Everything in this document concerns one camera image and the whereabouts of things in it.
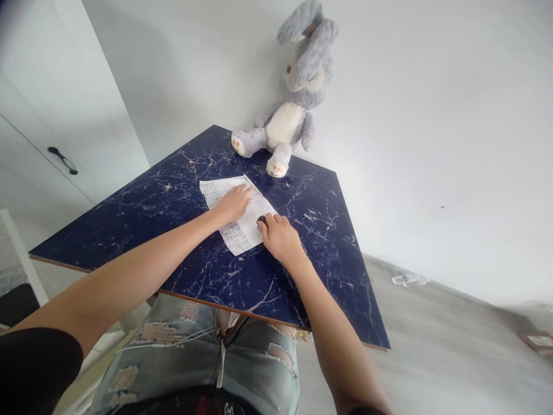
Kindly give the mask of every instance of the bunny leg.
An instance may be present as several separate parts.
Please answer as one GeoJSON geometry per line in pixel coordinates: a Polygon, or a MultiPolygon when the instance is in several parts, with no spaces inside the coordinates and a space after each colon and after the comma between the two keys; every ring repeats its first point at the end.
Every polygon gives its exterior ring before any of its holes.
{"type": "Polygon", "coordinates": [[[272,157],[267,162],[267,174],[276,178],[284,177],[288,171],[291,156],[292,147],[290,147],[290,144],[276,146],[272,157]]]}
{"type": "Polygon", "coordinates": [[[234,131],[231,141],[240,156],[250,158],[255,152],[267,147],[267,133],[264,128],[253,129],[248,133],[234,131]]]}

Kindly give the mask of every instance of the black sleeve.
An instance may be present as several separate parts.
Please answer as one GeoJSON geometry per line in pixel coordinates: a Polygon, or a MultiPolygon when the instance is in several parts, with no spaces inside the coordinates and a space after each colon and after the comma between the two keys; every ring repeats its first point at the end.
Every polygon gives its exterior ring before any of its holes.
{"type": "Polygon", "coordinates": [[[10,413],[51,414],[79,374],[82,349],[70,334],[35,328],[0,336],[0,402],[10,413]]]}

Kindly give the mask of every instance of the denim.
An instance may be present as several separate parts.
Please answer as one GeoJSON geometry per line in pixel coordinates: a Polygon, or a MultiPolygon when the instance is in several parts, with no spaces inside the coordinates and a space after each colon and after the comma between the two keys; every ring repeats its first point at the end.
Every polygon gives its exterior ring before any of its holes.
{"type": "Polygon", "coordinates": [[[294,330],[241,317],[223,335],[223,313],[160,294],[145,324],[115,355],[89,413],[213,385],[263,415],[294,415],[300,397],[294,330]]]}

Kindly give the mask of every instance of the baseboard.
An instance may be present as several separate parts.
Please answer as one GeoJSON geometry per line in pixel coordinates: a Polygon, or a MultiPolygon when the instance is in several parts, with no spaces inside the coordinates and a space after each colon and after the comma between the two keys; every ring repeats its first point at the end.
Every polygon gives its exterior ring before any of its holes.
{"type": "MultiPolygon", "coordinates": [[[[384,266],[386,268],[389,268],[395,272],[398,272],[399,274],[398,275],[401,275],[401,274],[418,274],[416,272],[413,272],[413,271],[410,271],[408,269],[405,269],[405,268],[402,268],[400,266],[397,266],[397,265],[394,265],[393,263],[389,263],[389,262],[386,262],[380,258],[376,258],[375,256],[372,256],[372,255],[369,255],[369,254],[366,254],[364,252],[361,253],[361,255],[363,255],[363,258],[366,259],[367,261],[372,261],[372,262],[376,262],[378,263],[379,265],[381,266],[384,266]]],[[[496,305],[493,305],[491,303],[488,303],[487,301],[484,301],[484,300],[481,300],[480,298],[477,298],[477,297],[473,297],[471,296],[470,294],[467,294],[463,291],[459,291],[458,289],[455,289],[449,285],[445,285],[445,284],[442,284],[441,282],[438,282],[438,281],[434,281],[430,278],[428,278],[430,280],[430,282],[428,282],[428,284],[431,284],[431,285],[434,285],[444,291],[447,291],[451,294],[454,294],[456,296],[459,296],[459,297],[462,297],[462,298],[465,298],[469,301],[473,301],[475,303],[478,303],[478,304],[481,304],[481,305],[486,305],[488,307],[493,307],[493,308],[497,308],[496,305]]]]}

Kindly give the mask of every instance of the cabinet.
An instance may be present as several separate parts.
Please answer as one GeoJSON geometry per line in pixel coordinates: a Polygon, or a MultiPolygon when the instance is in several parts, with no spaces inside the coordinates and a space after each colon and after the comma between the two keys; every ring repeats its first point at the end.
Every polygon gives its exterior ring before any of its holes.
{"type": "Polygon", "coordinates": [[[57,231],[149,164],[80,0],[6,2],[0,39],[0,208],[57,231]]]}

